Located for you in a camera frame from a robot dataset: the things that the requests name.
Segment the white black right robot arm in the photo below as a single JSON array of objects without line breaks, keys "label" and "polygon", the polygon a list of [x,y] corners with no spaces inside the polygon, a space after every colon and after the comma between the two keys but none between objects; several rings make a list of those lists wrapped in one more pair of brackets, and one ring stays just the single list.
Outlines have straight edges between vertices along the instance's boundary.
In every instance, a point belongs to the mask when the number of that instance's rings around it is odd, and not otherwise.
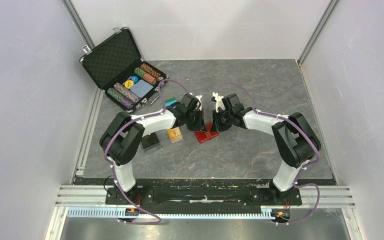
[{"label": "white black right robot arm", "polygon": [[282,163],[269,184],[268,196],[273,203],[282,204],[289,198],[289,190],[296,184],[299,172],[313,157],[320,157],[320,140],[306,118],[299,112],[275,115],[253,107],[244,108],[235,93],[221,96],[213,92],[211,100],[215,102],[213,132],[236,126],[274,137]]}]

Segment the red leather card holder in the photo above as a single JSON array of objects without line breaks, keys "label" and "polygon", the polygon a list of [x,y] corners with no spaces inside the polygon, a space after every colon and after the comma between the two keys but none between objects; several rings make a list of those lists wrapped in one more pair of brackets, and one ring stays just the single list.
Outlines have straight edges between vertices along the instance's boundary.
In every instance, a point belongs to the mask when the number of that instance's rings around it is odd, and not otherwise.
[{"label": "red leather card holder", "polygon": [[205,124],[205,127],[207,129],[206,132],[203,132],[203,131],[195,131],[194,132],[194,135],[200,144],[208,142],[208,141],[210,141],[210,140],[212,140],[212,139],[214,139],[220,135],[220,133],[218,131],[211,131],[212,126],[213,126],[213,123],[208,122]]}]

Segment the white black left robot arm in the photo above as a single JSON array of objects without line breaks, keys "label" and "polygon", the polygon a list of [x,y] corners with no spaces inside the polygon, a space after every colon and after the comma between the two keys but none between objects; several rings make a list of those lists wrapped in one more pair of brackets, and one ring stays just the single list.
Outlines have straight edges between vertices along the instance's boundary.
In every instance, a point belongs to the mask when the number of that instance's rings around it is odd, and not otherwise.
[{"label": "white black left robot arm", "polygon": [[206,130],[201,95],[187,93],[175,107],[165,106],[149,114],[120,112],[110,123],[99,144],[104,151],[104,159],[110,164],[115,185],[119,188],[117,196],[125,204],[131,204],[137,198],[132,160],[142,138],[183,125],[192,132]]}]

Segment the clear plastic card box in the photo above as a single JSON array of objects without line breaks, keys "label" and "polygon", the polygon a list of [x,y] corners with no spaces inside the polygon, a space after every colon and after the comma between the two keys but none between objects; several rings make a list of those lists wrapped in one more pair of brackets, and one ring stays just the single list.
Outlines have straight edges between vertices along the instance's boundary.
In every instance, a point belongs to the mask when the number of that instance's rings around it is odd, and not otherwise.
[{"label": "clear plastic card box", "polygon": [[158,131],[158,132],[155,132],[159,141],[160,141],[160,145],[150,151],[153,151],[155,149],[158,149],[160,147],[163,147],[163,146],[166,146],[168,144],[172,144],[170,139],[169,139],[169,136],[168,136],[168,133],[167,133],[167,130],[161,130],[161,131]]}]

